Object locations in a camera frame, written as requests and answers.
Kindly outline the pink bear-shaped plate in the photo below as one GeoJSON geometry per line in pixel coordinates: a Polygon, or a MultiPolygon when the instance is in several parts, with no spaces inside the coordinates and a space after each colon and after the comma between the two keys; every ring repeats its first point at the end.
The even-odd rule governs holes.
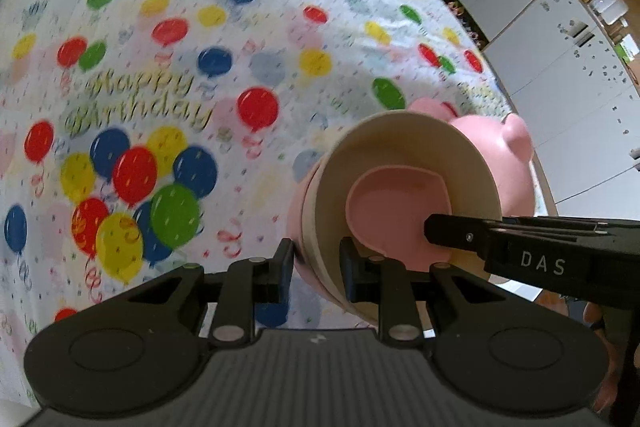
{"type": "Polygon", "coordinates": [[[451,105],[432,98],[418,98],[409,109],[448,122],[474,144],[494,178],[503,217],[533,216],[536,196],[529,164],[534,147],[520,116],[459,116],[451,105]]]}

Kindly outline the white tall storage cabinets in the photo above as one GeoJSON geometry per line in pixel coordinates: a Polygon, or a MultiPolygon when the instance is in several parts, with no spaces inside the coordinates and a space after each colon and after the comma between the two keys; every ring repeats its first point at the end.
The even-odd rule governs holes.
{"type": "Polygon", "coordinates": [[[450,0],[532,135],[563,216],[639,216],[639,0],[450,0]]]}

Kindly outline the cream round bowl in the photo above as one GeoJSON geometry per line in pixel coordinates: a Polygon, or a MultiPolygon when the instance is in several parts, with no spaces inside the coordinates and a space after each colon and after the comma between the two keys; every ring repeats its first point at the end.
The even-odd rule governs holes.
{"type": "Polygon", "coordinates": [[[354,239],[363,256],[382,255],[426,272],[450,262],[483,280],[477,255],[427,242],[423,225],[433,213],[494,220],[498,190],[485,159],[452,124],[394,110],[345,132],[299,183],[286,234],[298,248],[296,269],[322,297],[371,325],[373,303],[349,303],[338,244],[354,239]]]}

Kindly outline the small pink bear bowl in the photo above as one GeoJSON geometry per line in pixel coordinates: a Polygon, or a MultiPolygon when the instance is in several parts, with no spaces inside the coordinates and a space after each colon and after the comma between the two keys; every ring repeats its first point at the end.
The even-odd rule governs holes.
{"type": "Polygon", "coordinates": [[[424,221],[449,215],[450,200],[439,174],[410,166],[382,166],[363,173],[349,190],[345,215],[352,236],[377,253],[426,272],[450,260],[451,251],[431,244],[424,221]]]}

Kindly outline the balloon birthday tablecloth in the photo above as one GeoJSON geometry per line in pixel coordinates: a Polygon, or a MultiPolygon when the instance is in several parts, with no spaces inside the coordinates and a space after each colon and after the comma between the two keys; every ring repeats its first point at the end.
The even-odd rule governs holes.
{"type": "Polygon", "coordinates": [[[442,0],[1,0],[1,396],[49,324],[279,243],[360,120],[510,104],[442,0]]]}

